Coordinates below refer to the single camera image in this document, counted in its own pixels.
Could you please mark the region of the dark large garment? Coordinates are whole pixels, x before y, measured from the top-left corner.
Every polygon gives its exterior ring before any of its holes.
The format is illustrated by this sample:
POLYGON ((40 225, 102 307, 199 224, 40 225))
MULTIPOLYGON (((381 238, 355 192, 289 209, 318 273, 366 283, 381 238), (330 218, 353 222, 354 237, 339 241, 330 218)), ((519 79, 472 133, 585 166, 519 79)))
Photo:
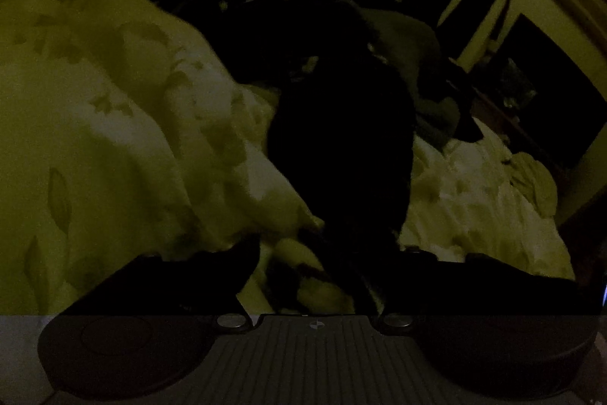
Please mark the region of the dark large garment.
POLYGON ((393 304, 415 139, 483 136, 434 29, 350 0, 255 0, 205 35, 234 80, 276 95, 266 155, 321 220, 296 234, 318 281, 362 314, 393 304))

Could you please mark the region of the white floral bedding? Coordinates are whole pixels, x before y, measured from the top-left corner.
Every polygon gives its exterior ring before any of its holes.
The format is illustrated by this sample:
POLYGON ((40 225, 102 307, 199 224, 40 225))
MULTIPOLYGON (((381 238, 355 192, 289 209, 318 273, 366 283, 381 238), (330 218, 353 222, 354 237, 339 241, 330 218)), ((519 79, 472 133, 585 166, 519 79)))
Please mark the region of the white floral bedding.
MULTIPOLYGON (((248 309, 355 310, 296 237, 321 220, 266 155, 276 106, 149 0, 1 0, 2 314, 58 314, 145 252, 239 241, 260 244, 248 309)), ((475 122, 474 143, 415 139, 399 249, 572 279, 555 182, 475 122)))

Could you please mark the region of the wall air conditioner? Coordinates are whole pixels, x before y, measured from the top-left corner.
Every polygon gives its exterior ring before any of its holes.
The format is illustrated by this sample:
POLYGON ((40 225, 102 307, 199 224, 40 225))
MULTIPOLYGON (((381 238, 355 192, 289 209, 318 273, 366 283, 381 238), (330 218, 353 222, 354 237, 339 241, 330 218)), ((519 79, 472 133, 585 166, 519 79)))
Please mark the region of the wall air conditioner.
POLYGON ((602 0, 554 0, 584 32, 606 38, 606 3, 602 0))

